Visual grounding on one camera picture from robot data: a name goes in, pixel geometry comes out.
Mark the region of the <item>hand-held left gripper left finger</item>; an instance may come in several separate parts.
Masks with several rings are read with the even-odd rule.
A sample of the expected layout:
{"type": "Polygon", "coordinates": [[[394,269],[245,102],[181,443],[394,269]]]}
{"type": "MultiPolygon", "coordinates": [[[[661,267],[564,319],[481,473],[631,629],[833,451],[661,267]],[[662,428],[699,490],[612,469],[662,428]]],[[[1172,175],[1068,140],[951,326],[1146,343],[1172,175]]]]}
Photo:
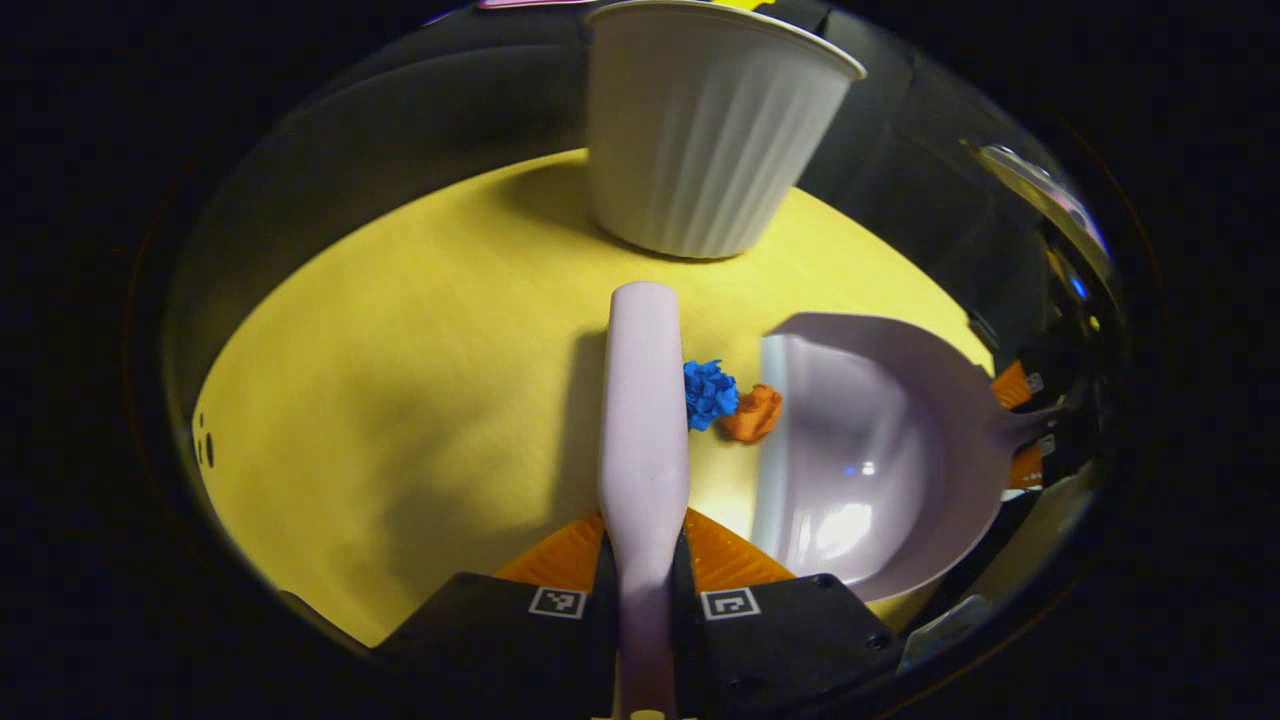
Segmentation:
{"type": "Polygon", "coordinates": [[[593,512],[492,575],[456,573],[372,657],[413,720],[613,720],[617,594],[593,512]]]}

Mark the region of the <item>blue paper trash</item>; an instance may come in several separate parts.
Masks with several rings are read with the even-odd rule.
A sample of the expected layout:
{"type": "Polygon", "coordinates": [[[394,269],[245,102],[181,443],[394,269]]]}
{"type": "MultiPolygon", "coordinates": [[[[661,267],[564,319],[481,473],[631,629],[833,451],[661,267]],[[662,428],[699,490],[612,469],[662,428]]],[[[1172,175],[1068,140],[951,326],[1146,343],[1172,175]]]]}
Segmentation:
{"type": "Polygon", "coordinates": [[[736,378],[727,374],[721,360],[684,364],[684,391],[687,427],[704,432],[739,409],[740,392],[736,378]]]}

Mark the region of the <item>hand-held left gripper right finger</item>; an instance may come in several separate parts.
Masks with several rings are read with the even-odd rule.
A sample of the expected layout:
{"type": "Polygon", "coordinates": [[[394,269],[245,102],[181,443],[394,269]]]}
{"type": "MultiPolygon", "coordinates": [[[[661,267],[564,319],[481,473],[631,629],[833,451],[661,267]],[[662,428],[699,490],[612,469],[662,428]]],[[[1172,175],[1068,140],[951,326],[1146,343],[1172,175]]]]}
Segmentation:
{"type": "Polygon", "coordinates": [[[686,511],[672,564],[680,720],[808,720],[891,676],[904,650],[837,577],[797,577],[686,511]]]}

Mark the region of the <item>pale purple dustpan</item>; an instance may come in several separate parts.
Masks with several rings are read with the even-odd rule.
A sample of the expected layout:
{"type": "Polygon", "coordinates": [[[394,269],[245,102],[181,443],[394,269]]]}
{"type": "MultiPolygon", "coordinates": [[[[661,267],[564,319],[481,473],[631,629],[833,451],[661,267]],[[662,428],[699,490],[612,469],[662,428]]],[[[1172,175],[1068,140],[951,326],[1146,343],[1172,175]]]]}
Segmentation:
{"type": "Polygon", "coordinates": [[[750,539],[865,602],[960,562],[995,521],[1015,452],[1059,413],[1002,407],[983,368],[888,316],[791,316],[762,340],[760,372],[783,409],[760,446],[750,539]]]}

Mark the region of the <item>wooden desktop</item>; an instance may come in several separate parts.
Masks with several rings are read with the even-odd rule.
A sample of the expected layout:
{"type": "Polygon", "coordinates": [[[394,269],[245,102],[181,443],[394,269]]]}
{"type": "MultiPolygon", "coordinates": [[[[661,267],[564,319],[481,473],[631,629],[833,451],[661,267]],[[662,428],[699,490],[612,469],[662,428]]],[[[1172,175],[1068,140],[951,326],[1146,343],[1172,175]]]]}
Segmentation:
{"type": "Polygon", "coordinates": [[[992,372],[966,314],[841,211],[791,191],[741,256],[643,252],[589,215],[584,150],[385,211],[273,291],[212,364],[212,507],[269,584],[366,646],[457,571],[490,573],[596,506],[613,291],[678,295],[684,356],[762,379],[799,313],[893,316],[992,372]]]}

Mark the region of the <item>white ribbed garbage bin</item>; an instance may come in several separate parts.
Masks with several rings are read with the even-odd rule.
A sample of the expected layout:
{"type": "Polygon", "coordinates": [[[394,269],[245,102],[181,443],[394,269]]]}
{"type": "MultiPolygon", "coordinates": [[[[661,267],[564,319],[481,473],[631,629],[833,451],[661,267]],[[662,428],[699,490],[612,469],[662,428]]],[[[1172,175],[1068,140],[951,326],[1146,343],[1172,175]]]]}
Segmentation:
{"type": "Polygon", "coordinates": [[[671,258],[755,246],[867,78],[810,31],[704,0],[625,0],[586,26],[591,217],[671,258]]]}

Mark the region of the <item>small pale purple broom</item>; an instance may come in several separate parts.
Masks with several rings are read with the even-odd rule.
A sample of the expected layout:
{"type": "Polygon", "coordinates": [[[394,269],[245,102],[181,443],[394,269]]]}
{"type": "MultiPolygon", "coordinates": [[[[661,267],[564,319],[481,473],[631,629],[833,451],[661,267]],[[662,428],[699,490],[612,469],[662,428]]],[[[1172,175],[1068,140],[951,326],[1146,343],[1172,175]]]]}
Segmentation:
{"type": "Polygon", "coordinates": [[[598,498],[620,583],[622,720],[680,720],[671,575],[690,501],[677,293],[632,282],[611,296],[598,498]]]}

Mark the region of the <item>orange paper trash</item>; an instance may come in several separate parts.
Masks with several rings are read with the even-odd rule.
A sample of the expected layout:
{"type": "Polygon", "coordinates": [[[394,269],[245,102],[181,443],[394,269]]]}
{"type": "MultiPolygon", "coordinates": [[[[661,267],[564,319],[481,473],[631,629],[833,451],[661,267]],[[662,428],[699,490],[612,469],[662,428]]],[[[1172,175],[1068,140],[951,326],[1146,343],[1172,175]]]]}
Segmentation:
{"type": "Polygon", "coordinates": [[[759,445],[777,425],[785,398],[772,386],[754,384],[739,396],[735,413],[718,420],[722,434],[741,445],[759,445]]]}

